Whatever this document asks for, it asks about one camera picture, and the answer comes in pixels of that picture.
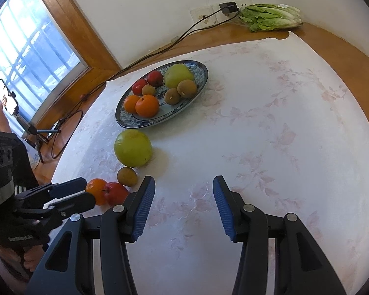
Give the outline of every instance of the window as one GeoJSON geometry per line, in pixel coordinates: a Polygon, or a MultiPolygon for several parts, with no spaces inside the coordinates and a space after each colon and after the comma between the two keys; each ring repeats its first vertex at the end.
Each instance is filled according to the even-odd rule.
{"type": "MultiPolygon", "coordinates": [[[[0,79],[24,119],[38,121],[87,66],[50,18],[42,0],[6,0],[0,9],[0,79]]],[[[10,118],[13,131],[24,130],[10,118]]]]}

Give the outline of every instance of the blue and white plate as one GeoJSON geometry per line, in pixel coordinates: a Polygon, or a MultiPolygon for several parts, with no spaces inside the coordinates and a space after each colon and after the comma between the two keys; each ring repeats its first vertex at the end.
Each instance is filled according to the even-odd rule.
{"type": "MultiPolygon", "coordinates": [[[[156,68],[155,70],[160,71],[162,75],[164,76],[167,70],[173,66],[174,64],[184,64],[189,68],[189,70],[194,74],[194,81],[197,84],[197,94],[191,98],[191,99],[181,99],[179,103],[175,105],[169,105],[165,103],[164,100],[164,94],[168,90],[168,88],[163,84],[162,86],[158,87],[156,89],[156,98],[158,99],[158,102],[160,103],[160,110],[158,113],[148,119],[148,118],[142,118],[141,116],[137,114],[131,114],[124,110],[124,100],[127,96],[134,94],[131,90],[131,87],[123,94],[122,98],[119,101],[118,107],[116,108],[116,121],[119,123],[121,127],[124,127],[126,129],[140,129],[143,127],[148,127],[151,125],[159,124],[165,120],[168,120],[178,114],[181,110],[186,108],[188,105],[190,105],[191,102],[193,102],[198,95],[200,95],[202,89],[204,88],[205,84],[208,80],[208,69],[205,65],[203,65],[200,62],[197,61],[176,61],[169,64],[165,64],[163,66],[160,66],[159,68],[156,68]]],[[[147,74],[144,76],[141,76],[140,78],[146,79],[147,74]]]]}

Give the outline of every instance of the green apple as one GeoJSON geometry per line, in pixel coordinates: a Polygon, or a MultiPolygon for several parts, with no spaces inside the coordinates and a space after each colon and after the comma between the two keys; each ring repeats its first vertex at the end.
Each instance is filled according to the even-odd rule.
{"type": "Polygon", "coordinates": [[[152,144],[149,138],[138,130],[125,130],[114,143],[119,162],[128,167],[140,167],[150,160],[152,144]]]}
{"type": "Polygon", "coordinates": [[[171,66],[164,75],[164,83],[169,89],[175,89],[184,80],[194,81],[194,74],[184,64],[171,66]]]}

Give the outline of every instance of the wooden window frame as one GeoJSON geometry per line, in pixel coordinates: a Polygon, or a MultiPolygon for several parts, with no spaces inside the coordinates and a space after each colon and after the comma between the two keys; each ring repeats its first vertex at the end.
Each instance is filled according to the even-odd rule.
{"type": "Polygon", "coordinates": [[[86,73],[62,92],[36,124],[38,129],[50,129],[58,119],[73,109],[82,95],[114,76],[119,72],[120,66],[73,0],[42,1],[64,35],[89,67],[86,73]]]}

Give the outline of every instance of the striped sleeve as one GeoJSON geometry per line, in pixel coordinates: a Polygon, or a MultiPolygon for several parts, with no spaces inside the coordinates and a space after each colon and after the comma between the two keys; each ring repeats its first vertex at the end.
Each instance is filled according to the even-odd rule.
{"type": "Polygon", "coordinates": [[[16,194],[19,194],[19,193],[22,193],[22,192],[24,192],[24,191],[26,191],[26,190],[27,190],[27,188],[26,188],[26,187],[16,185],[16,186],[15,186],[15,195],[16,195],[16,194]]]}

